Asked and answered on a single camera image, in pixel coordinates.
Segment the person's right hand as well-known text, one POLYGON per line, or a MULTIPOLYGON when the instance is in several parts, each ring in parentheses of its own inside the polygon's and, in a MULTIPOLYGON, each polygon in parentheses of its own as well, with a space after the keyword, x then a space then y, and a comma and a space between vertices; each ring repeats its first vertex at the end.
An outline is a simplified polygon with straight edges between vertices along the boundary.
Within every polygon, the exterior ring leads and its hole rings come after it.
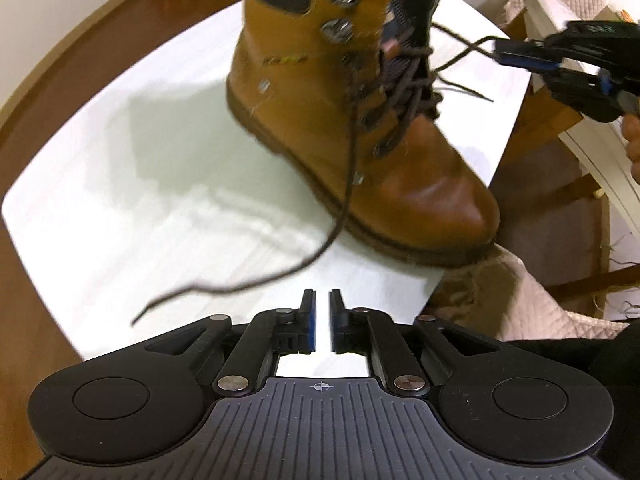
POLYGON ((626 155, 631 161, 631 177, 640 183, 640 119, 626 114, 623 118, 623 137, 627 141, 626 155))

